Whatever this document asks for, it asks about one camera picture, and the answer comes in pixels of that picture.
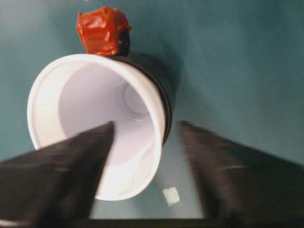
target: teal background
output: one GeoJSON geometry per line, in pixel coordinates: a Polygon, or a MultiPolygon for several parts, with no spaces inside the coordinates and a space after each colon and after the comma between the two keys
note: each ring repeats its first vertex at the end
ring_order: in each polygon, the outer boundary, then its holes
{"type": "Polygon", "coordinates": [[[172,69],[177,99],[153,182],[129,200],[97,200],[93,218],[203,216],[178,120],[304,164],[304,1],[295,0],[1,0],[0,160],[33,149],[31,85],[49,62],[84,53],[77,12],[105,5],[128,16],[132,49],[172,69]],[[172,207],[162,194],[169,187],[181,200],[172,207]]]}

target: white paper scrap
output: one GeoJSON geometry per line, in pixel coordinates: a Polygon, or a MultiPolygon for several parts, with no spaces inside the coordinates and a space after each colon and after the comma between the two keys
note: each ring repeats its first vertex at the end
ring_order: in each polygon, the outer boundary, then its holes
{"type": "Polygon", "coordinates": [[[167,200],[169,207],[180,201],[179,193],[175,187],[164,189],[162,192],[167,200]]]}

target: white plastic cup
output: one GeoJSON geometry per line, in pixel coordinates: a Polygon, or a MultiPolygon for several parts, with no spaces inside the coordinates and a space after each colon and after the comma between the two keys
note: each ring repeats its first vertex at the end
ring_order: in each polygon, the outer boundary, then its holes
{"type": "Polygon", "coordinates": [[[130,64],[89,54],[57,59],[35,80],[27,113],[36,149],[115,122],[97,199],[133,197],[156,174],[166,113],[158,88],[130,64]]]}

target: cup rim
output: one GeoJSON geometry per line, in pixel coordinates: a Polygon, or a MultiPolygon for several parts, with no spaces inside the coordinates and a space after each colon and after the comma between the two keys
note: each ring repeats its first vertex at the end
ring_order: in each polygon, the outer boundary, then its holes
{"type": "MultiPolygon", "coordinates": [[[[29,130],[31,140],[34,144],[34,147],[35,147],[35,149],[40,148],[40,145],[37,141],[38,137],[35,134],[34,120],[33,120],[33,106],[35,104],[35,95],[36,95],[42,81],[44,80],[45,77],[47,77],[48,73],[52,69],[56,68],[57,66],[59,66],[63,63],[70,63],[70,62],[75,62],[75,61],[97,63],[97,64],[103,65],[103,66],[107,67],[108,69],[116,72],[121,77],[123,77],[136,90],[136,92],[141,96],[145,105],[147,106],[147,109],[150,113],[150,116],[151,116],[151,119],[153,122],[154,130],[155,130],[155,140],[156,140],[155,147],[157,147],[155,150],[153,150],[155,158],[152,163],[151,170],[150,170],[148,176],[144,179],[144,181],[138,187],[134,188],[130,192],[122,193],[122,194],[119,194],[114,197],[112,197],[112,196],[104,197],[102,195],[96,195],[95,198],[100,199],[100,200],[112,201],[112,200],[124,200],[124,199],[131,198],[133,196],[136,196],[150,184],[150,182],[153,180],[154,176],[156,175],[156,172],[157,172],[157,169],[158,169],[158,166],[160,163],[160,158],[161,158],[162,141],[163,141],[163,136],[164,136],[164,131],[165,131],[165,129],[164,129],[165,128],[164,127],[165,117],[164,117],[164,108],[163,108],[161,100],[159,102],[160,105],[158,108],[161,109],[162,115],[157,116],[156,111],[154,111],[152,109],[151,105],[148,102],[149,96],[147,94],[147,91],[145,91],[143,88],[139,88],[138,84],[136,84],[136,81],[132,80],[132,78],[134,78],[134,76],[132,75],[132,73],[130,73],[130,71],[128,70],[128,67],[132,67],[134,72],[137,72],[139,75],[142,75],[143,77],[145,77],[144,74],[142,72],[140,72],[138,69],[136,69],[135,67],[128,65],[127,63],[118,62],[118,61],[110,59],[110,58],[91,55],[91,54],[69,55],[69,56],[61,57],[61,58],[56,59],[53,62],[49,63],[39,73],[39,75],[35,79],[35,81],[32,85],[32,88],[30,90],[29,96],[28,96],[28,106],[27,106],[28,130],[29,130]]],[[[145,86],[149,86],[150,88],[157,90],[156,86],[151,81],[149,81],[146,77],[145,77],[145,79],[149,82],[149,83],[145,84],[145,86]]]]}

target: red object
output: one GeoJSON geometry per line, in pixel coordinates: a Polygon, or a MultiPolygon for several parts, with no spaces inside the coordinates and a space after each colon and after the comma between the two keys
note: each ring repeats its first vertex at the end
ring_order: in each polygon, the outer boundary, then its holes
{"type": "Polygon", "coordinates": [[[119,35],[132,27],[118,8],[103,7],[89,13],[79,12],[76,29],[87,53],[112,56],[119,52],[119,35]]]}

